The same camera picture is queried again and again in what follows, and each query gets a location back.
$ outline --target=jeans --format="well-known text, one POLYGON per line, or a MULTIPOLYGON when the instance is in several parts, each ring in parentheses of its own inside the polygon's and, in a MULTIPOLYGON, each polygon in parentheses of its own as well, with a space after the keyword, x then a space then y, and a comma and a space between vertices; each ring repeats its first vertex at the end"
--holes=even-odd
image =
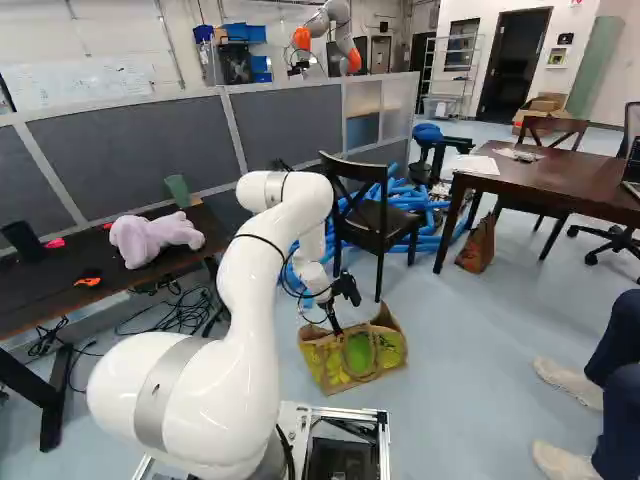
POLYGON ((591 463, 604 480, 640 476, 640 290, 618 297, 584 369, 604 390, 602 435, 591 463))

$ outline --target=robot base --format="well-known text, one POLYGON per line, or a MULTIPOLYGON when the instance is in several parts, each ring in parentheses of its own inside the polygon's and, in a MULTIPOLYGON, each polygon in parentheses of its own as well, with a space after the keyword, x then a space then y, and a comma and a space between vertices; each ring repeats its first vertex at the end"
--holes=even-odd
MULTIPOLYGON (((281 402, 278 425, 291 448, 295 480, 314 480, 326 471, 318 472, 317 465, 333 464, 332 478, 346 479, 347 469, 332 462, 349 452, 365 461, 359 477, 363 480, 390 480, 389 415, 384 410, 349 410, 310 407, 295 402, 281 402)), ((161 474, 161 465, 145 455, 131 480, 197 480, 197 477, 176 478, 161 474)), ((271 436, 267 451, 258 469, 248 479, 284 480, 288 477, 286 455, 276 432, 271 436)))

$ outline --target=chair back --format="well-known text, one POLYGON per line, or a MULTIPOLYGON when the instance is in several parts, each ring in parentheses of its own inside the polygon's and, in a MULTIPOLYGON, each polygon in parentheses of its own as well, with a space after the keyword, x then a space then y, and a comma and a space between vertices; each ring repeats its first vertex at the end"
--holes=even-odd
POLYGON ((351 230, 346 225, 346 217, 353 212, 353 215, 357 217, 358 221, 367 227, 369 233, 375 233, 376 235, 386 235, 385 227, 387 224, 387 166, 375 165, 366 163, 349 162, 348 160, 342 160, 340 158, 329 155, 322 150, 320 157, 324 165, 324 172, 334 190, 333 201, 333 222, 336 233, 341 230, 351 230), (355 195, 352 195, 347 187, 342 182, 343 179, 356 180, 362 182, 355 195), (380 184, 380 231, 367 220, 367 217, 359 210, 359 205, 364 199, 364 196, 376 183, 380 184), (344 198, 347 202, 347 206, 342 212, 338 206, 340 198, 344 198))
POLYGON ((518 143, 523 143, 524 137, 527 134, 527 130, 531 132, 533 140, 536 145, 542 147, 538 130, 550 130, 553 132, 565 132, 563 136, 551 143, 549 147, 555 148, 562 142, 570 138, 572 135, 577 135, 576 141, 573 143, 571 150, 574 152, 578 150, 584 132, 587 131, 589 122, 587 120, 574 120, 572 118, 554 118, 554 117, 524 117, 522 122, 522 128, 520 129, 520 136, 518 137, 518 143))
POLYGON ((624 137, 616 157, 626 159, 631 153, 633 140, 640 136, 640 102, 629 102, 624 114, 624 137))

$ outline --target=orange and gray robot arm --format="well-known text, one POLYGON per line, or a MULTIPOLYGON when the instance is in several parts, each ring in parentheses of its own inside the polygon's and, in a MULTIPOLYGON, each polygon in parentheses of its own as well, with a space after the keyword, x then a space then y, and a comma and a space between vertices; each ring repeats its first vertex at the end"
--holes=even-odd
POLYGON ((347 0, 327 0, 304 26, 296 29, 293 44, 304 53, 310 52, 311 39, 323 36, 331 27, 332 20, 336 22, 336 45, 344 54, 340 73, 356 73, 362 67, 362 59, 351 36, 351 12, 347 0))

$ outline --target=blue stool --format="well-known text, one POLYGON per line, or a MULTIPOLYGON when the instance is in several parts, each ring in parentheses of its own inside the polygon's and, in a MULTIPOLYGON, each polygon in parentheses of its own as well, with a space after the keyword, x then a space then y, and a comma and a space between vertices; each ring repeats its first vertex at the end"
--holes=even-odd
POLYGON ((475 147, 473 140, 462 137, 447 137, 433 123, 419 123, 413 127, 413 139, 420 146, 420 161, 409 164, 411 181, 432 187, 440 181, 440 172, 447 147, 455 147, 460 154, 468 154, 475 147), (432 165, 427 165, 429 150, 434 148, 432 165))

